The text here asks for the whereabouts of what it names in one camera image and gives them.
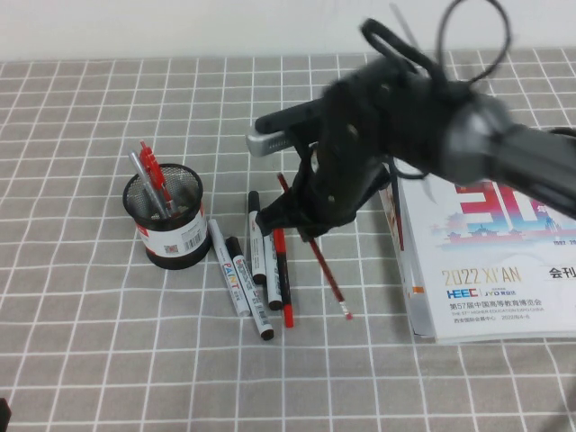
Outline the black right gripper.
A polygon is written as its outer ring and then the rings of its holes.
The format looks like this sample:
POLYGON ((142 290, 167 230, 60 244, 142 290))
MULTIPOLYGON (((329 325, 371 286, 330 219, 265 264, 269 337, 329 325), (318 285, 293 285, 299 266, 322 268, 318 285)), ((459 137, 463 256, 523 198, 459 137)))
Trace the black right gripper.
POLYGON ((310 243, 352 221, 386 185, 390 116, 385 102, 403 77, 395 67, 363 67, 328 85, 320 98, 295 107, 291 137, 301 163, 291 190, 257 213, 263 234, 296 228, 310 243))

